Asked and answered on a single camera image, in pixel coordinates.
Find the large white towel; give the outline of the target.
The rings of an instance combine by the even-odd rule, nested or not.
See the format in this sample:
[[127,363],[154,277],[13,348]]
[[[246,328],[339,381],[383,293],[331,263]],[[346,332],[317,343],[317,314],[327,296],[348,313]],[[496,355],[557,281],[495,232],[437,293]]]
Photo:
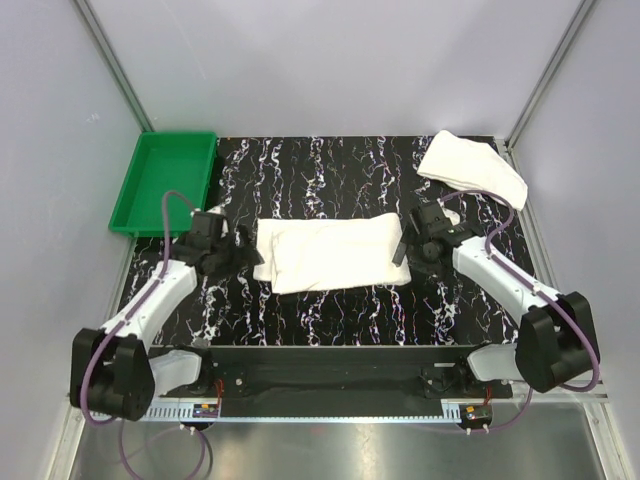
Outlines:
[[406,285],[407,261],[393,263],[400,237],[395,213],[348,220],[260,219],[257,249],[263,263],[253,278],[280,295]]

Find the small white towel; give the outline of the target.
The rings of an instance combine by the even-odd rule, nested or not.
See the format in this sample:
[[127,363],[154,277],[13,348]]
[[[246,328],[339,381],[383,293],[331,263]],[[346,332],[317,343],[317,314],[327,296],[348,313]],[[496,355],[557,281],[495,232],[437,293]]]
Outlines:
[[431,140],[417,173],[457,191],[482,190],[500,196],[522,211],[528,186],[490,145],[457,137],[447,130]]

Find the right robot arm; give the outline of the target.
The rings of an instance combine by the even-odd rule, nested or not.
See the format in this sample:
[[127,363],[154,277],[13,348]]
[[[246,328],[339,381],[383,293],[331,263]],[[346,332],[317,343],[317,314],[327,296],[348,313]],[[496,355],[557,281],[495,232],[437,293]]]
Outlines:
[[436,202],[414,208],[393,262],[406,262],[430,277],[456,272],[516,322],[514,343],[479,346],[454,371],[463,395],[476,396],[497,380],[523,381],[539,393],[566,388],[585,373],[592,375],[589,388],[598,382],[600,354],[586,297],[562,294],[536,280],[495,249],[476,225],[454,224]]

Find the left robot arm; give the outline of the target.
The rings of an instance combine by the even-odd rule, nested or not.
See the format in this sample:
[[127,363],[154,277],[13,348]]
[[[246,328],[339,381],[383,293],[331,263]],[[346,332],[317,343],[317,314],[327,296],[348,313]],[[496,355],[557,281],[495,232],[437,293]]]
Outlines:
[[152,358],[153,340],[202,279],[226,279],[262,262],[246,226],[231,226],[219,210],[194,212],[188,231],[165,239],[162,260],[129,303],[101,327],[83,328],[74,337],[71,405],[101,426],[137,421],[154,398],[179,387],[208,394],[216,372],[203,353],[178,347]]

